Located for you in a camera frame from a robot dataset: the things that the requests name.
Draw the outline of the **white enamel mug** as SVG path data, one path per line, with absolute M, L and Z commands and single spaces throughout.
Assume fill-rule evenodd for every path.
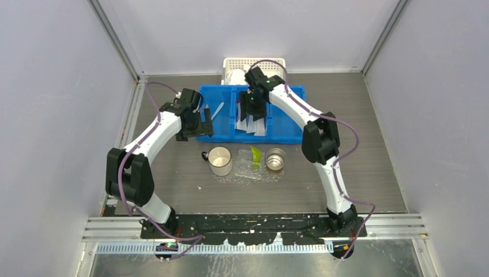
M 208 152 L 201 152 L 201 157 L 209 164 L 212 173 L 216 176 L 226 176 L 232 170 L 232 154 L 226 147 L 213 147 Z

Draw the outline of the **yellow green toothpaste tube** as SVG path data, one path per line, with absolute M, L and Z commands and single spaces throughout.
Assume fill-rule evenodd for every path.
M 250 149 L 252 152 L 253 168 L 258 169 L 258 168 L 260 168 L 260 165 L 261 165 L 262 152 L 254 146 L 251 146 Z

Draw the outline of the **clear square textured holder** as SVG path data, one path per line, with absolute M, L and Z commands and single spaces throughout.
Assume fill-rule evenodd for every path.
M 235 176 L 252 180 L 264 180 L 264 165 L 261 156 L 260 168 L 253 168 L 252 152 L 250 149 L 240 149 L 234 163 Z

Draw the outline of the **small metal cup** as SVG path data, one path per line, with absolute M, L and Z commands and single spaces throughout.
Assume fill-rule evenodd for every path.
M 274 172 L 281 171 L 286 163 L 287 156 L 280 148 L 272 148 L 265 155 L 267 169 Z

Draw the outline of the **clear oval textured tray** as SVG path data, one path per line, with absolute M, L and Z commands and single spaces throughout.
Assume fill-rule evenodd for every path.
M 261 184 L 277 182 L 284 176 L 284 171 L 270 171 L 262 156 L 258 165 L 253 162 L 251 151 L 239 151 L 233 157 L 231 171 L 225 176 L 212 174 L 213 178 L 224 184 Z

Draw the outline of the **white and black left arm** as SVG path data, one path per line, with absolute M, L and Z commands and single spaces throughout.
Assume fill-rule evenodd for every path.
M 199 110 L 203 100 L 199 92 L 183 89 L 172 102 L 156 108 L 155 120 L 133 142 L 107 154 L 106 193 L 150 217 L 164 239 L 176 234 L 175 211 L 156 195 L 151 164 L 171 138 L 213 136 L 210 109 Z

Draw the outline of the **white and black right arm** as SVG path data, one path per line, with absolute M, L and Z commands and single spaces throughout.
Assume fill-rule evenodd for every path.
M 302 128 L 303 155 L 317 169 L 326 193 L 326 222 L 332 234 L 345 236 L 352 230 L 358 213 L 346 191 L 337 161 L 340 138 L 334 114 L 324 114 L 313 108 L 296 96 L 281 77 L 268 77 L 256 65 L 247 71 L 244 78 L 249 88 L 240 94 L 241 117 L 264 118 L 267 115 L 266 105 L 272 104 Z

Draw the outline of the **teal cap toothpaste tube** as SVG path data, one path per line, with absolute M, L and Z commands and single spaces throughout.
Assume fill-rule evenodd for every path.
M 257 131 L 257 123 L 249 118 L 247 121 L 246 133 L 255 133 Z

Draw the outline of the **orange cap toothpaste tube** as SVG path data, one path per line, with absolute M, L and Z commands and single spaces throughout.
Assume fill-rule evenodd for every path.
M 266 136 L 266 124 L 265 119 L 259 119 L 255 121 L 256 131 L 254 132 L 255 136 Z

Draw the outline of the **white toothbrush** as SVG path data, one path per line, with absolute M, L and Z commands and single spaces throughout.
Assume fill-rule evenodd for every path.
M 212 114 L 211 116 L 211 120 L 214 120 L 216 118 L 216 116 L 218 115 L 218 113 L 220 112 L 220 110 L 223 108 L 224 106 L 224 102 L 221 102 L 218 107 L 216 108 L 216 110 L 214 111 L 214 113 Z

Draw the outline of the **blue three-compartment plastic bin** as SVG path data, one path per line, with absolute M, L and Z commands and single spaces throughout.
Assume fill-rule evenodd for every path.
M 221 102 L 224 102 L 224 106 L 212 121 L 214 135 L 197 137 L 198 141 L 252 144 L 300 144 L 302 142 L 302 128 L 284 111 L 271 104 L 266 105 L 266 136 L 255 136 L 253 133 L 236 130 L 236 104 L 239 101 L 239 94 L 246 90 L 247 85 L 200 86 L 199 92 L 204 99 L 203 106 L 209 107 L 212 114 Z

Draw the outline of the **white cloths in basket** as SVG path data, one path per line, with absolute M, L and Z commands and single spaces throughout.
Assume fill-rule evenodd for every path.
M 243 69 L 232 69 L 225 73 L 223 85 L 246 85 L 246 72 Z

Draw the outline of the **white perforated basket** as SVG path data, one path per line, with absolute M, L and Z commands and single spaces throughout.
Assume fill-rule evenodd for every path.
M 282 66 L 285 67 L 285 59 L 283 58 L 225 58 L 223 61 L 223 74 L 221 77 L 221 85 L 224 81 L 225 73 L 232 69 L 243 69 L 246 73 L 256 62 L 260 61 L 257 66 L 268 77 L 278 75 L 284 78 L 284 71 Z

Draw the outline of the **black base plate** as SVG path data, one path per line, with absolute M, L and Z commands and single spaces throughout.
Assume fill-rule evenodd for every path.
M 165 224 L 155 227 L 141 219 L 142 239 L 164 239 L 172 236 L 190 245 L 202 236 L 203 245 L 270 245 L 281 239 L 284 245 L 316 245 L 326 238 L 344 237 L 352 240 L 359 235 L 363 218 L 351 224 L 340 223 L 322 214 L 180 214 L 172 215 Z

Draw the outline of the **perforated metal rail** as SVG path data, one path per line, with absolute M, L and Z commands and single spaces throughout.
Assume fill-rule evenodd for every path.
M 315 245 L 284 245 L 282 242 L 274 242 L 269 245 L 245 245 L 240 242 L 237 245 L 196 245 L 189 247 L 175 242 L 104 242 L 96 247 L 98 254 L 282 254 L 282 253 L 333 253 L 334 247 L 331 241 Z

